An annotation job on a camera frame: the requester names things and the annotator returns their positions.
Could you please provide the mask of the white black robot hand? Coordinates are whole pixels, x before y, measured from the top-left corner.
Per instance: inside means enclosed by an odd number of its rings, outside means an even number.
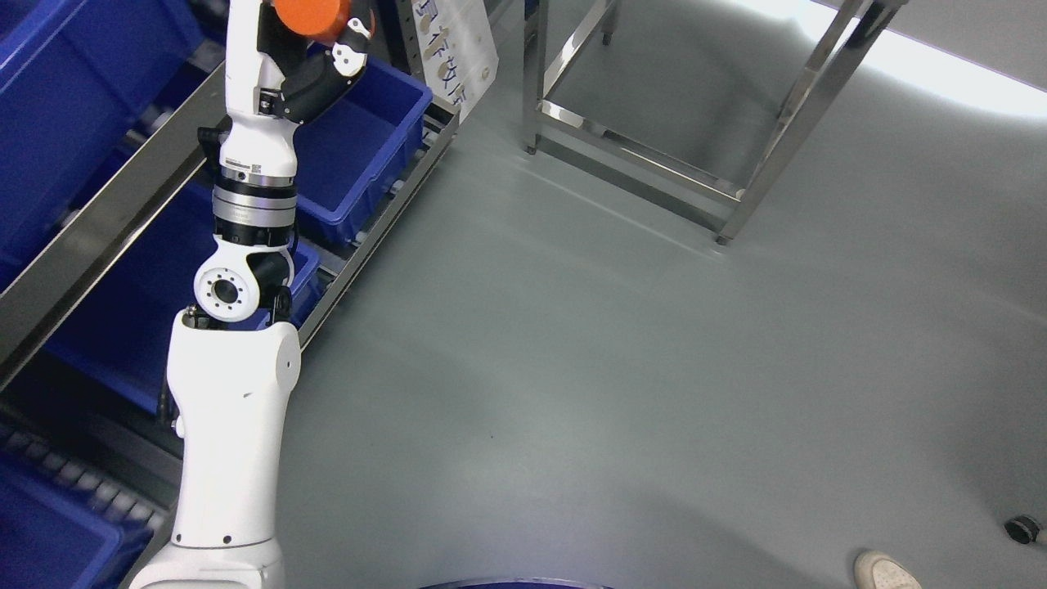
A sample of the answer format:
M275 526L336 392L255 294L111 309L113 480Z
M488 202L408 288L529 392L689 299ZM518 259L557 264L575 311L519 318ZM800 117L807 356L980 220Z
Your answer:
M273 1L232 1L226 26L225 108L231 130L217 166L224 178L288 186L298 172L293 137L346 96L366 70L376 15L352 1L333 46L292 33Z

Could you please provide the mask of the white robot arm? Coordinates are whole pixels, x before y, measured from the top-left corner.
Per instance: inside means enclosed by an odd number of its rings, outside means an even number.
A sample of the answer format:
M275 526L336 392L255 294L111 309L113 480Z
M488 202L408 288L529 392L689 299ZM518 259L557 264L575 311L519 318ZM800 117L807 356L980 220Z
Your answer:
M168 386L184 441L168 544L133 588L284 588L276 491L302 352L291 323L293 176L222 171L214 251L173 318Z

